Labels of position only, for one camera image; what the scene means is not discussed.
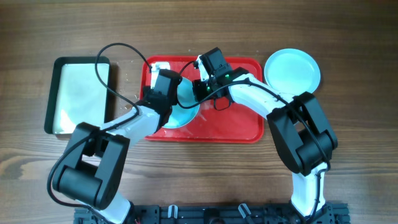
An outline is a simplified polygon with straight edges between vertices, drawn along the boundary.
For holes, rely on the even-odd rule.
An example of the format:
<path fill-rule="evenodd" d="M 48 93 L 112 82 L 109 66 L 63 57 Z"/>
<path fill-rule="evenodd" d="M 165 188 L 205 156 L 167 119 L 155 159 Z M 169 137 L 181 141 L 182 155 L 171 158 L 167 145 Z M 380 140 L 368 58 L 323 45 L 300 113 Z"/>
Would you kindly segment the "light blue plate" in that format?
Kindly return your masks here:
<path fill-rule="evenodd" d="M 308 53 L 299 49 L 281 49 L 267 59 L 264 79 L 273 89 L 300 95 L 317 90 L 321 83 L 321 71 Z"/>
<path fill-rule="evenodd" d="M 182 78 L 181 83 L 178 85 L 177 96 L 178 101 L 184 107 L 189 107 L 197 102 L 193 94 L 192 82 L 187 78 Z M 199 105 L 189 109 L 184 109 L 179 104 L 173 105 L 169 121 L 163 127 L 167 129 L 181 128 L 195 118 L 199 109 Z"/>

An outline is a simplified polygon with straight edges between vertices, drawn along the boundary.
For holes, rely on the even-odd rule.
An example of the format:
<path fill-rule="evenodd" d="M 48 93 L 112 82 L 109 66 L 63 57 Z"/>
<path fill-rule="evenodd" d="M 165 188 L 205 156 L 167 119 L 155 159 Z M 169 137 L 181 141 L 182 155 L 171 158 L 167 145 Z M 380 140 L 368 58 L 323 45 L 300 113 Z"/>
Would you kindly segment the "light blue plate top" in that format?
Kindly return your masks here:
<path fill-rule="evenodd" d="M 321 71 L 308 53 L 299 49 L 281 49 L 267 59 L 264 79 L 273 89 L 300 95 L 317 90 L 321 83 Z"/>

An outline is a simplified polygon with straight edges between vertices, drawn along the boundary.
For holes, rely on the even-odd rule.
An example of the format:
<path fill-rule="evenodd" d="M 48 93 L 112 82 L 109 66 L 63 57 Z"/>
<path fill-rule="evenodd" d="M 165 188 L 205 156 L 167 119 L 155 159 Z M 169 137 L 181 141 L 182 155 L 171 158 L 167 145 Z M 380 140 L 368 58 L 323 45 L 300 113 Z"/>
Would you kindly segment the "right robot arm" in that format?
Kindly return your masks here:
<path fill-rule="evenodd" d="M 325 205 L 323 181 L 338 145 L 315 96 L 275 90 L 248 70 L 232 68 L 217 47 L 199 55 L 193 64 L 200 72 L 193 82 L 199 103 L 225 97 L 267 120 L 277 153 L 292 172 L 290 204 L 303 222 L 314 222 Z"/>

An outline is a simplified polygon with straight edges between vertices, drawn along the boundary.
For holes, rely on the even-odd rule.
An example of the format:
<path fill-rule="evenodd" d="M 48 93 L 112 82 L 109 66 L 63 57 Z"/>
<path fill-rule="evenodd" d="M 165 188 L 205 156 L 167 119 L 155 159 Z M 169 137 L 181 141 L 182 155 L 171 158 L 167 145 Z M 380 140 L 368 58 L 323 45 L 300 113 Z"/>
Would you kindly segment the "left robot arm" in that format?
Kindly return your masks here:
<path fill-rule="evenodd" d="M 181 79 L 161 69 L 130 112 L 101 126 L 78 124 L 48 177 L 53 201 L 84 208 L 94 222 L 136 223 L 133 203 L 118 192 L 127 152 L 168 122 Z"/>

